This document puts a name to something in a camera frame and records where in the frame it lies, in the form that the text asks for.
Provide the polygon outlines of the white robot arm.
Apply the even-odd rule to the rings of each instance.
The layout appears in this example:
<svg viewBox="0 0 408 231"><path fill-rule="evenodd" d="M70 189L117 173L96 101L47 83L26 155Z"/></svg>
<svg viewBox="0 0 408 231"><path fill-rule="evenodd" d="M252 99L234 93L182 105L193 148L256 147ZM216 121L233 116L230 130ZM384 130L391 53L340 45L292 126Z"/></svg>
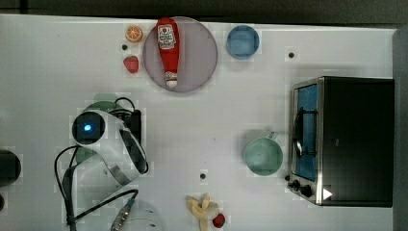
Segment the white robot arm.
<svg viewBox="0 0 408 231"><path fill-rule="evenodd" d="M148 171L146 153L126 122L110 113L87 110L71 126L75 147L92 155L69 167L62 189L69 231L76 222L120 197L117 192Z"/></svg>

